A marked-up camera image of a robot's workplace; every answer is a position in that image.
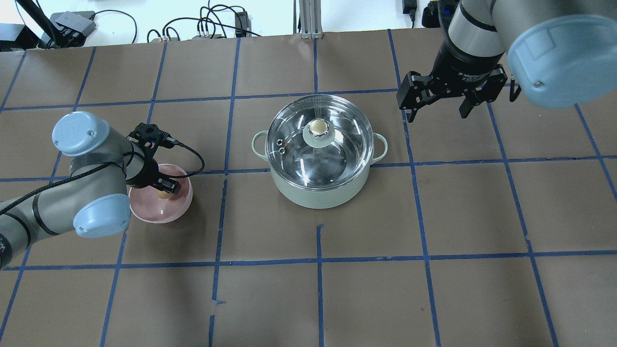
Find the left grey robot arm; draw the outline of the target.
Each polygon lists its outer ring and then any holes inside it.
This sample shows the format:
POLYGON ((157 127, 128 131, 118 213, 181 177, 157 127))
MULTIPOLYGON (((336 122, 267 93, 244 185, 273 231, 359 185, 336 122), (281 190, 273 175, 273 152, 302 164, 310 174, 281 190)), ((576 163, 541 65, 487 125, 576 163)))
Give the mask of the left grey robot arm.
POLYGON ((71 158, 70 176, 1 203, 2 269, 34 243, 69 231, 84 239, 124 233, 132 218, 128 187, 181 188, 179 176, 159 171, 154 154, 188 146, 154 124, 124 136, 101 117, 74 111, 55 124, 52 141, 71 158))

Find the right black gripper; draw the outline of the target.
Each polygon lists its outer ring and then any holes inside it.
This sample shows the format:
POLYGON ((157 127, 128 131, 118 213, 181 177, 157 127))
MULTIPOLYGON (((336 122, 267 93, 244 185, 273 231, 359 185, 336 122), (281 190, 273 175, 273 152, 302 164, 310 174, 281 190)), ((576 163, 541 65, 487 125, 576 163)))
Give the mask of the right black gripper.
POLYGON ((410 71, 401 81, 396 94, 399 109, 406 112, 407 122, 413 123, 422 107, 440 99, 464 97, 459 113, 466 119, 476 106, 495 101, 505 86, 508 77, 499 63, 501 57, 501 53, 473 56, 443 42, 429 74, 410 71))

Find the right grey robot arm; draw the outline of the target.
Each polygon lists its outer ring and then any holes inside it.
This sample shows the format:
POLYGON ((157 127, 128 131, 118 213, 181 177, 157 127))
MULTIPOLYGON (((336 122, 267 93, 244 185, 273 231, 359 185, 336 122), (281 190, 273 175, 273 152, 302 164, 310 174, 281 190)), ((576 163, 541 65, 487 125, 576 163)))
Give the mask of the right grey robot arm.
POLYGON ((430 74, 408 72, 397 92, 407 121, 439 99, 464 97, 462 118, 498 98, 508 66, 533 105, 565 108, 615 90, 617 22, 614 0, 460 0, 438 2, 444 40, 430 74))

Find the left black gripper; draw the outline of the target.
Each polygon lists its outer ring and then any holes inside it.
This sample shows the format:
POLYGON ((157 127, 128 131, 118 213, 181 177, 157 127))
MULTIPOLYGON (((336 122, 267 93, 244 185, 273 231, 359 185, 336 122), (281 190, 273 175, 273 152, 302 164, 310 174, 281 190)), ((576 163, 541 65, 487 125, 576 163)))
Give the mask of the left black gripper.
POLYGON ((156 161, 147 161, 136 176, 126 180, 126 184, 136 188, 154 187, 159 199, 175 199, 182 188, 177 180, 163 176, 156 161))

